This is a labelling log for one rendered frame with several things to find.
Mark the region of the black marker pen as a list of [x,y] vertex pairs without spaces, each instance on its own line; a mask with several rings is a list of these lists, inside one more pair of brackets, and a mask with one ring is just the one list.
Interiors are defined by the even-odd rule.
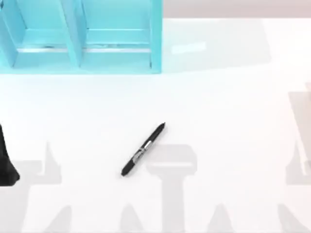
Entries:
[[159,135],[165,128],[166,123],[163,122],[150,134],[150,136],[145,140],[145,142],[138,148],[130,160],[121,170],[121,175],[124,177],[128,175],[131,170],[135,167],[137,162],[143,157],[143,155],[148,151],[152,144],[156,141]]

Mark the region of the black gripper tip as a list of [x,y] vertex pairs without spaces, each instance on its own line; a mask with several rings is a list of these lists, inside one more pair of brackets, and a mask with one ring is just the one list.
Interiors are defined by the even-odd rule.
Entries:
[[20,174],[12,164],[0,125],[0,187],[14,186],[20,180]]

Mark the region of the light blue rack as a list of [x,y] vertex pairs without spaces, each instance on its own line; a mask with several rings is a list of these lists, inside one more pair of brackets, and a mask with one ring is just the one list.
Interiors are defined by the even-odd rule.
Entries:
[[156,74],[163,0],[0,0],[0,74]]

